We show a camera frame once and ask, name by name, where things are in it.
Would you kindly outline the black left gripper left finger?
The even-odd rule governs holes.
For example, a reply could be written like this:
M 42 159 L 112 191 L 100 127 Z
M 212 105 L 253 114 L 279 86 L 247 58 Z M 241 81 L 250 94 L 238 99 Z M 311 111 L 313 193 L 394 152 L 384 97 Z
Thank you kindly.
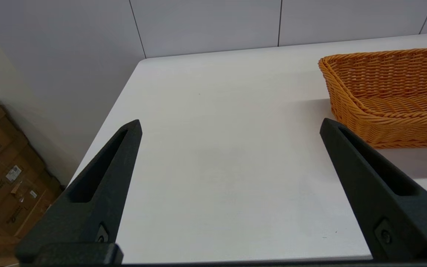
M 21 266 L 116 266 L 116 243 L 141 142 L 139 120 L 123 125 L 19 242 Z

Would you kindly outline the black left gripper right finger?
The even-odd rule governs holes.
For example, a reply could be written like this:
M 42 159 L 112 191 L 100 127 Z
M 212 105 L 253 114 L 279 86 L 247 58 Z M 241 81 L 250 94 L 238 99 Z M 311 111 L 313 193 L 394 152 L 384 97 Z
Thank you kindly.
M 345 125 L 320 136 L 373 258 L 427 260 L 427 191 Z

